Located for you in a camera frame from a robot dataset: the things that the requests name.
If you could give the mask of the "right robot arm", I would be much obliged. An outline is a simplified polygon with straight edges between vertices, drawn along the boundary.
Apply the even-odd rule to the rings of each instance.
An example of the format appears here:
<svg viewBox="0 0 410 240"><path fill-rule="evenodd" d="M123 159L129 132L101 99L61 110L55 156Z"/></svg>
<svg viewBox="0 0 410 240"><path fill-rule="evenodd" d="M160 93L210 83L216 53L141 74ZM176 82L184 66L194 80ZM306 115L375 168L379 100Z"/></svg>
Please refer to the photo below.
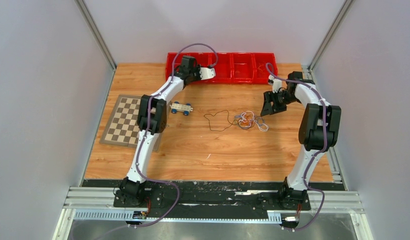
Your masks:
<svg viewBox="0 0 410 240"><path fill-rule="evenodd" d="M305 107L298 132L300 153L278 194L278 202L285 209L305 201L309 179L321 157L337 143L340 128L341 108L327 102L315 83L302 76L301 72L291 72L285 80L287 87L283 88L283 79L270 74L268 83L272 90L264 92L260 113L261 116L281 113L295 102Z"/></svg>

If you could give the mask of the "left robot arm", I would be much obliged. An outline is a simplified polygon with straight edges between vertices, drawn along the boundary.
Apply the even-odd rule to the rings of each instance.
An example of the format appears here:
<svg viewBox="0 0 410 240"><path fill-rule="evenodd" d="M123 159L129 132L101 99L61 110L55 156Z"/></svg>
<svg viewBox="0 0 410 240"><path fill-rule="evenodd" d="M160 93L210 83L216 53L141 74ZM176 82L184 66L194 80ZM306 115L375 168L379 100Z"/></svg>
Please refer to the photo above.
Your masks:
<svg viewBox="0 0 410 240"><path fill-rule="evenodd" d="M121 203L133 207L140 207L145 203L145 172L153 147L166 128L168 102L191 82L201 80L200 70L201 66L196 58L185 55L181 59L181 64L173 68L171 76L159 90L141 97L137 118L139 135L136 151L132 165L115 197Z"/></svg>

